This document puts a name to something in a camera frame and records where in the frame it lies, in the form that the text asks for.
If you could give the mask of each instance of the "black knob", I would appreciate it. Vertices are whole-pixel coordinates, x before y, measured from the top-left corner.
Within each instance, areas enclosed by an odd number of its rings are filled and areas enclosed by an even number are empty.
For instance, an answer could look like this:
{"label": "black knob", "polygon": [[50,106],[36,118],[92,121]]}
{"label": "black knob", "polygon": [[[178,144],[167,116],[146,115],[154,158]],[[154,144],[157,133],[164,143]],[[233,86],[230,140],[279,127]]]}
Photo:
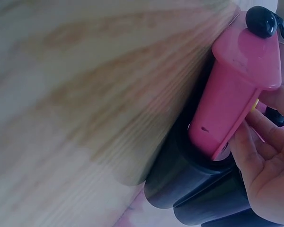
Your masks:
{"label": "black knob", "polygon": [[277,30],[277,21],[273,12],[262,6],[250,8],[245,21],[248,30],[263,39],[272,37]]}
{"label": "black knob", "polygon": [[284,117],[277,110],[267,107],[265,110],[265,116],[269,120],[271,120],[276,126],[284,126]]}

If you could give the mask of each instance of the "hand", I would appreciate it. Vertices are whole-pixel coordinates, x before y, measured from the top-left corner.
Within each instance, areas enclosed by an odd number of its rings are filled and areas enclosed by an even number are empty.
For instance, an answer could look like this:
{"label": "hand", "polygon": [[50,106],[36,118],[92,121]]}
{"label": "hand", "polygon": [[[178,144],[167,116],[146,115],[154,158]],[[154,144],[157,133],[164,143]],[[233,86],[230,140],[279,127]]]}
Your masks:
{"label": "hand", "polygon": [[[284,116],[284,86],[262,92],[260,101]],[[230,140],[230,147],[242,172],[253,211],[269,221],[284,224],[284,129],[278,128],[258,110]],[[263,138],[263,142],[254,130]]]}

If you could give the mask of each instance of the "pink plastic toy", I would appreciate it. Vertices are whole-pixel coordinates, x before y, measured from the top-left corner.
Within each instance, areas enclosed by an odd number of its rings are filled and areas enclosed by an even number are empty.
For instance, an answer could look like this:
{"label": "pink plastic toy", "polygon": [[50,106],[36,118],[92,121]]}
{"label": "pink plastic toy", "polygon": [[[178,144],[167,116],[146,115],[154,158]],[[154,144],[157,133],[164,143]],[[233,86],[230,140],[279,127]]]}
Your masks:
{"label": "pink plastic toy", "polygon": [[194,145],[215,159],[263,90],[281,85],[277,33],[262,39],[247,30],[246,12],[213,44],[216,58],[188,132]]}

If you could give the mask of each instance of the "wood grain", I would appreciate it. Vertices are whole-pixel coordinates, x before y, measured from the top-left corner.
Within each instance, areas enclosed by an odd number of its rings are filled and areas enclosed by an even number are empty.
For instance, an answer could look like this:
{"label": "wood grain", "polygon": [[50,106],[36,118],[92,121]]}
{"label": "wood grain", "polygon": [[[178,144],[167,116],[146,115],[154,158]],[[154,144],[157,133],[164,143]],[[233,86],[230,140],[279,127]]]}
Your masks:
{"label": "wood grain", "polygon": [[262,1],[0,0],[0,227],[111,227],[210,46]]}

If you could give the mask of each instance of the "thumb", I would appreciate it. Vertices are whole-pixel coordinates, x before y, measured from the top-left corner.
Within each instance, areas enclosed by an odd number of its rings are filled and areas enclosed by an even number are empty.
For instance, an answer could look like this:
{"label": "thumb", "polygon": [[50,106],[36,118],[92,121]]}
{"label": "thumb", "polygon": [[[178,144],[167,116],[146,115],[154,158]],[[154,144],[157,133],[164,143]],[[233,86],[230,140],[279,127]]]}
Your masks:
{"label": "thumb", "polygon": [[249,188],[262,172],[264,160],[257,152],[249,126],[245,121],[239,126],[229,145],[236,164],[242,172],[245,186]]}

